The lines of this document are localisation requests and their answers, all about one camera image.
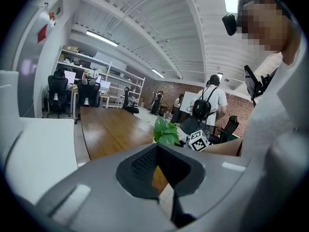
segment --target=black office chair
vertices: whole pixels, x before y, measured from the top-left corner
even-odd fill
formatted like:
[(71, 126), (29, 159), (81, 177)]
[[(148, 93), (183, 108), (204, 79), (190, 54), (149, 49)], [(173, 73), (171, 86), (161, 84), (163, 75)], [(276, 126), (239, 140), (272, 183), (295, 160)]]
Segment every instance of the black office chair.
[[(98, 91), (100, 89), (100, 83), (95, 83), (94, 85), (83, 85), (81, 80), (77, 81), (77, 89), (78, 89), (78, 104), (79, 106), (90, 106), (90, 107), (98, 107)], [(85, 100), (88, 98), (88, 105), (85, 105)], [(75, 120), (75, 124), (77, 121), (81, 120), (81, 115), (78, 115), (78, 118)]]
[(65, 111), (67, 106), (67, 84), (68, 79), (62, 75), (59, 75), (57, 72), (48, 77), (49, 95), (47, 99), (52, 112), (48, 113), (47, 117), (51, 114), (57, 114), (59, 118), (61, 113), (67, 114), (71, 117), (71, 115)]
[(132, 104), (131, 106), (128, 106), (129, 104), (129, 91), (130, 89), (128, 87), (125, 88), (125, 102), (124, 102), (124, 105), (123, 105), (123, 109), (127, 110), (129, 113), (131, 114), (139, 114), (140, 111), (139, 109), (134, 106), (136, 103), (132, 101)]
[[(213, 127), (213, 133), (209, 137), (209, 142), (213, 145), (227, 142), (228, 138), (237, 129), (238, 125), (237, 116), (231, 116), (224, 129), (219, 129), (216, 126)], [(216, 129), (221, 132), (220, 137), (215, 136)]]

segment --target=backpack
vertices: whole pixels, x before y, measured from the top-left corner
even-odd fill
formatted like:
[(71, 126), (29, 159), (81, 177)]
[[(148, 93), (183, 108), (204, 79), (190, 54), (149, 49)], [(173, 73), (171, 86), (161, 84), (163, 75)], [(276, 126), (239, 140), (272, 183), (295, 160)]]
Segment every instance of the backpack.
[(212, 114), (214, 114), (216, 112), (216, 111), (214, 111), (212, 113), (210, 112), (211, 111), (211, 103), (209, 102), (209, 99), (210, 99), (211, 95), (213, 94), (213, 92), (216, 89), (217, 89), (216, 87), (213, 89), (213, 91), (209, 95), (207, 101), (204, 100), (204, 93), (205, 93), (205, 91), (203, 90), (203, 93), (202, 93), (202, 96), (201, 96), (202, 99), (201, 100), (196, 100), (194, 102), (194, 107), (193, 107), (193, 111), (192, 111), (193, 117), (196, 117), (199, 120), (204, 120), (204, 119), (207, 119), (208, 116), (210, 116), (210, 115), (212, 115)]

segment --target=person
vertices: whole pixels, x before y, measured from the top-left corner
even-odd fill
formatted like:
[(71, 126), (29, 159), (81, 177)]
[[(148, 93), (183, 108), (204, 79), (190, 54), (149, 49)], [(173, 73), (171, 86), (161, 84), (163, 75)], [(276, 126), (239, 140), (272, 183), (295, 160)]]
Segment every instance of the person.
[(157, 115), (157, 111), (159, 109), (160, 101), (161, 101), (162, 98), (163, 98), (163, 91), (159, 91), (158, 93), (154, 94), (152, 108), (151, 108), (151, 111), (150, 111), (151, 114)]
[(183, 94), (180, 94), (174, 103), (174, 114), (173, 118), (170, 120), (171, 123), (177, 123), (181, 116), (180, 105), (183, 101)]
[(220, 85), (220, 78), (217, 75), (212, 75), (207, 84), (206, 88), (202, 89), (197, 94), (197, 97), (191, 101), (190, 114), (192, 115), (194, 102), (196, 100), (202, 99), (202, 94), (205, 101), (207, 101), (207, 99), (210, 97), (209, 99), (209, 102), (211, 104), (210, 115), (208, 116), (206, 124), (205, 121), (203, 120), (197, 129), (197, 131), (204, 130), (207, 139), (209, 139), (211, 133), (211, 127), (214, 126), (216, 123), (216, 112), (220, 108), (220, 112), (217, 119), (221, 119), (226, 114), (227, 101), (225, 92), (222, 89), (218, 88)]
[(304, 99), (308, 96), (308, 43), (279, 0), (240, 0), (237, 25), (266, 50), (281, 53), (282, 63), (252, 111), (243, 138), (211, 145), (204, 152), (258, 159), (280, 135), (309, 127)]

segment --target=whiteboard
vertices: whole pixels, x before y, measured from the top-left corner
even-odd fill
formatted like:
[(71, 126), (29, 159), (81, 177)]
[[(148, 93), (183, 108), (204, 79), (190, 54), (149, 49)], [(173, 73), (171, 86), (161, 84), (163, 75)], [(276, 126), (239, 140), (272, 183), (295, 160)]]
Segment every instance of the whiteboard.
[(183, 101), (180, 106), (180, 111), (183, 111), (185, 113), (190, 113), (190, 108), (189, 108), (189, 106), (191, 106), (190, 103), (192, 100), (195, 100), (196, 98), (197, 98), (197, 93), (185, 91), (184, 96), (183, 96)]

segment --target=white ceiling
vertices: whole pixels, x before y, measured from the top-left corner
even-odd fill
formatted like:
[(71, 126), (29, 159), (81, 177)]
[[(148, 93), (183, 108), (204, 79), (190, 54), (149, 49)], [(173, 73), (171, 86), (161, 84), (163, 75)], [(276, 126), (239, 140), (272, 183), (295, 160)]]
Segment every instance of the white ceiling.
[(272, 72), (280, 59), (228, 36), (222, 17), (225, 0), (81, 0), (73, 21), (80, 28), (112, 35), (122, 52), (169, 79), (206, 83), (221, 72), (221, 86), (247, 94), (243, 67)]

